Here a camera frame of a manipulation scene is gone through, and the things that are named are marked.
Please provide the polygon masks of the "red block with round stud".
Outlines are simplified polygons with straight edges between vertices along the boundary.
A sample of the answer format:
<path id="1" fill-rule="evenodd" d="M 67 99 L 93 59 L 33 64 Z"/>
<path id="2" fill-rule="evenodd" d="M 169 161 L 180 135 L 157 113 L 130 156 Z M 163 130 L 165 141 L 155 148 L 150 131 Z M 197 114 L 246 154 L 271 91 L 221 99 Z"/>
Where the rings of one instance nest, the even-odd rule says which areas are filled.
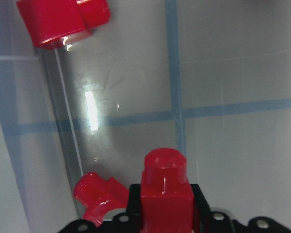
<path id="1" fill-rule="evenodd" d="M 140 194 L 143 233 L 192 231 L 194 195 L 186 164 L 172 148 L 157 148 L 145 157 Z"/>

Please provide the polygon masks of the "clear plastic storage box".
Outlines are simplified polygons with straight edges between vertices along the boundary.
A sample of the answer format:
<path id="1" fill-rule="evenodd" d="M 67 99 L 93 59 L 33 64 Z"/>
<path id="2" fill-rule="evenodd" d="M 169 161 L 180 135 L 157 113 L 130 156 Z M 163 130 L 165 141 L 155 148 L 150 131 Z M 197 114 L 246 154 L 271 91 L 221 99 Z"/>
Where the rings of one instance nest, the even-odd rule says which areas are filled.
<path id="1" fill-rule="evenodd" d="M 111 0 L 79 42 L 35 48 L 0 0 L 0 233 L 81 218 L 94 171 L 129 187 L 171 147 L 210 207 L 291 229 L 291 0 Z"/>

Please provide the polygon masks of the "red block lower middle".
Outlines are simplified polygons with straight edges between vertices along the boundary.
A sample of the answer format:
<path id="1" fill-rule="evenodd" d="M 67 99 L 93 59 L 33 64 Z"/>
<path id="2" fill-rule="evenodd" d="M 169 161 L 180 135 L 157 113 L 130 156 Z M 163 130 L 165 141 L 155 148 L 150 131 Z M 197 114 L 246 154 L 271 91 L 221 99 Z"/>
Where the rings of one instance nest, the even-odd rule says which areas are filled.
<path id="1" fill-rule="evenodd" d="M 109 211 L 126 208 L 129 190 L 114 177 L 105 180 L 88 172 L 75 185 L 73 196 L 85 207 L 83 219 L 99 227 Z"/>

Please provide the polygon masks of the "red block upper left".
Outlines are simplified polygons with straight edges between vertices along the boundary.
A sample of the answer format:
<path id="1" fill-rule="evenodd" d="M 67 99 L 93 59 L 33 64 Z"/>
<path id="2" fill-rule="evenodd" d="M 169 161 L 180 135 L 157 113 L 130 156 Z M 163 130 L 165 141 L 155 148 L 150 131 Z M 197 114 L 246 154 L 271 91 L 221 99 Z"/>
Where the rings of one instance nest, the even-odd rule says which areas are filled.
<path id="1" fill-rule="evenodd" d="M 106 0 L 19 0 L 16 5 L 34 46 L 48 50 L 91 36 L 111 17 Z"/>

